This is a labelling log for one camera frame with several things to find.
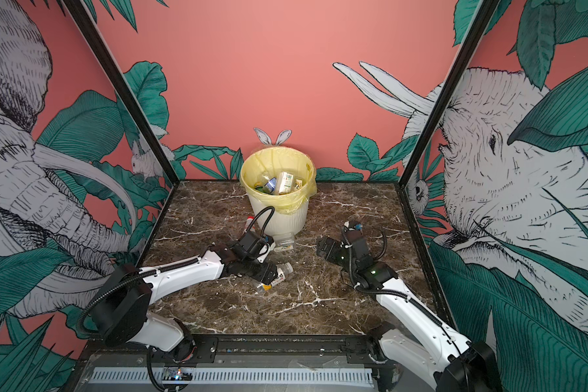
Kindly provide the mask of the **small clear bottle blue cap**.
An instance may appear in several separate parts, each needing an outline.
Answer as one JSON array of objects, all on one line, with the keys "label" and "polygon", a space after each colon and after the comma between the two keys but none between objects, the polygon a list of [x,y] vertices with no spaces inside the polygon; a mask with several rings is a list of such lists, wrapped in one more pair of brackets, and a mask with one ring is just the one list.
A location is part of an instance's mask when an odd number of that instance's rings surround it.
[{"label": "small clear bottle blue cap", "polygon": [[277,186],[277,179],[275,177],[273,177],[273,178],[269,179],[269,181],[267,181],[266,184],[264,184],[261,187],[261,191],[265,194],[274,194],[276,186]]}]

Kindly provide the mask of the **clear bottle sunflower label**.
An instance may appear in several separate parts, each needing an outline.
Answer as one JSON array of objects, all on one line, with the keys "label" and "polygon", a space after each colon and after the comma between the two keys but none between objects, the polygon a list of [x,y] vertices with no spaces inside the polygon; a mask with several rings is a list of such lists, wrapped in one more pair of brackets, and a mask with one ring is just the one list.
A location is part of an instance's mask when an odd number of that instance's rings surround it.
[{"label": "clear bottle sunflower label", "polygon": [[295,176],[290,172],[281,172],[277,178],[275,193],[277,195],[290,194],[296,182]]}]

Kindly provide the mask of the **white opaque bottle red cap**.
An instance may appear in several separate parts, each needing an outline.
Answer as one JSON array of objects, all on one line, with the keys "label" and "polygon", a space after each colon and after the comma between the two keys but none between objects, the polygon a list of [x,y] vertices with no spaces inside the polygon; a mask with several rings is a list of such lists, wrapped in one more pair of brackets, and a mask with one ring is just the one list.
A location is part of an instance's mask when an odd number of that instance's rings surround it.
[{"label": "white opaque bottle red cap", "polygon": [[244,227],[245,232],[253,231],[255,225],[255,217],[248,217]]}]

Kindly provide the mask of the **clear bottle green band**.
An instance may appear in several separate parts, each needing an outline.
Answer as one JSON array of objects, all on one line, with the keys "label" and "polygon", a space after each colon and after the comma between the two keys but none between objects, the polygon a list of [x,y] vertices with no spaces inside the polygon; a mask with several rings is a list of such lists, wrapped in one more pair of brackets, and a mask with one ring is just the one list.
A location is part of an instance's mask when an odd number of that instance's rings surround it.
[{"label": "clear bottle green band", "polygon": [[291,235],[291,234],[274,236],[274,251],[275,252],[292,251],[292,249],[294,249],[295,242],[296,242],[295,236]]}]

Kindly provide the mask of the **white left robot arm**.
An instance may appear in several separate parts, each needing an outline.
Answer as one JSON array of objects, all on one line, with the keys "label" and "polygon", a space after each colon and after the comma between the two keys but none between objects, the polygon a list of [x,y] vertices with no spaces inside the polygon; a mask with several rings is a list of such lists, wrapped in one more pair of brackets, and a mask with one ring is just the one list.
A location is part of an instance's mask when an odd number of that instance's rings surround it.
[{"label": "white left robot arm", "polygon": [[188,287],[232,275],[247,276],[269,286],[284,269],[266,261],[270,248],[257,256],[211,245],[201,255],[166,265],[122,267],[116,270],[83,309],[76,322],[79,333],[99,336],[108,347],[136,343],[156,349],[174,362],[191,359],[196,342],[178,319],[149,311],[153,303]]}]

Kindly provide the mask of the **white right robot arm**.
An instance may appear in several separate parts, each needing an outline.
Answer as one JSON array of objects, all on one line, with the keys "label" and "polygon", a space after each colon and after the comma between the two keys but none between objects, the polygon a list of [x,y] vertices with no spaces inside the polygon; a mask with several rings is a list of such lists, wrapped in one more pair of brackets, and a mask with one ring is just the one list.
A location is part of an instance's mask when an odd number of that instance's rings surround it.
[{"label": "white right robot arm", "polygon": [[493,349],[473,342],[429,310],[397,272],[370,255],[366,240],[354,244],[320,238],[316,253],[350,275],[354,290],[374,297],[416,338],[408,341],[396,329],[377,338],[380,361],[391,360],[436,391],[502,391]]}]

